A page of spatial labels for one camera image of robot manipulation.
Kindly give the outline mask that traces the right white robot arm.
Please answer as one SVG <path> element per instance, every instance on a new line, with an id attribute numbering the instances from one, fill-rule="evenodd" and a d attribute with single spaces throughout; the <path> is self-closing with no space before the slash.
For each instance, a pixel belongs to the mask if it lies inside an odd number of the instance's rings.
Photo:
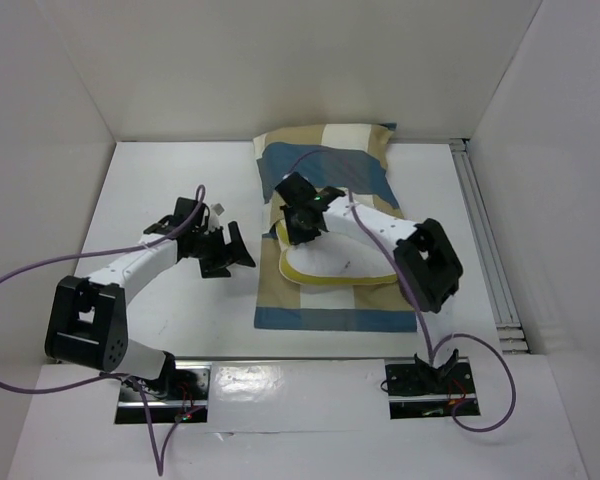
<path id="1" fill-rule="evenodd" d="M 350 192 L 313 185 L 275 187 L 281 197 L 292 245 L 308 243 L 322 233 L 336 234 L 379 251 L 397 275 L 401 293 L 412 306 L 425 340 L 427 358 L 414 358 L 416 379 L 428 392 L 440 391 L 451 379 L 459 358 L 436 358 L 423 314 L 439 313 L 456 294 L 463 266 L 441 224 L 414 223 L 354 200 Z"/>

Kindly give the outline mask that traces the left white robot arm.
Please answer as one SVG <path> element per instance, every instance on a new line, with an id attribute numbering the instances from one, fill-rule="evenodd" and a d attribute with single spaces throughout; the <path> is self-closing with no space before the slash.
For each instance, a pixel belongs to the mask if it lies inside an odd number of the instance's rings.
<path id="1" fill-rule="evenodd" d="M 227 278 L 229 267 L 253 268 L 239 226 L 193 221 L 156 223 L 144 231 L 137 250 L 126 252 L 86 277 L 66 276 L 56 286 L 44 343 L 48 357 L 103 374 L 127 374 L 156 399 L 169 397 L 190 380 L 175 356 L 129 339 L 127 307 L 149 283 L 183 259 L 199 262 L 201 276 Z"/>

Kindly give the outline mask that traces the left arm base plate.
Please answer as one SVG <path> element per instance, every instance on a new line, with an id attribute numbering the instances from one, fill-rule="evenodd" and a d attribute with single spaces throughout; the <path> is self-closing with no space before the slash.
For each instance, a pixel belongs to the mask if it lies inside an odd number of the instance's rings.
<path id="1" fill-rule="evenodd" d="M 145 408 L 154 424 L 183 422 L 203 424 L 208 420 L 209 366 L 176 369 L 166 389 L 156 381 L 125 380 L 119 390 L 114 423 L 146 424 Z"/>

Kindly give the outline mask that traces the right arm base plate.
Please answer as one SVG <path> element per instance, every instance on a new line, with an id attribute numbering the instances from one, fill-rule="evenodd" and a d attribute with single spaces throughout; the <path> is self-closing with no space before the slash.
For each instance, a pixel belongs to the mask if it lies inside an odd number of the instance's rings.
<path id="1" fill-rule="evenodd" d="M 480 406 L 469 362 L 460 358 L 437 385 L 427 385 L 413 360 L 387 361 L 380 389 L 388 397 L 392 420 L 480 416 Z"/>

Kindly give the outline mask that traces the white pillow yellow edge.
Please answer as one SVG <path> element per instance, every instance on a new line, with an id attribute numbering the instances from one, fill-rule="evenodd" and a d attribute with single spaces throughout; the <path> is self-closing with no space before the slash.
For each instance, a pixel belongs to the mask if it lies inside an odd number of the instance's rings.
<path id="1" fill-rule="evenodd" d="M 309 286 L 392 284 L 397 275 L 382 253 L 346 236 L 322 233 L 311 242 L 290 244 L 284 221 L 275 224 L 279 270 L 289 281 Z"/>

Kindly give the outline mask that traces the blue beige checked pillowcase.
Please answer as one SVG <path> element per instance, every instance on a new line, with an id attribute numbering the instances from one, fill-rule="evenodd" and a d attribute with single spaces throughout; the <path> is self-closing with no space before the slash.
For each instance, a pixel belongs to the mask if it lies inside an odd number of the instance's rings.
<path id="1" fill-rule="evenodd" d="M 413 333 L 416 315 L 398 280 L 369 286 L 309 286 L 279 270 L 275 224 L 284 221 L 275 186 L 289 171 L 316 189 L 333 186 L 393 217 L 402 212 L 387 181 L 392 124 L 319 124 L 281 128 L 254 138 L 264 201 L 254 326 L 268 330 Z"/>

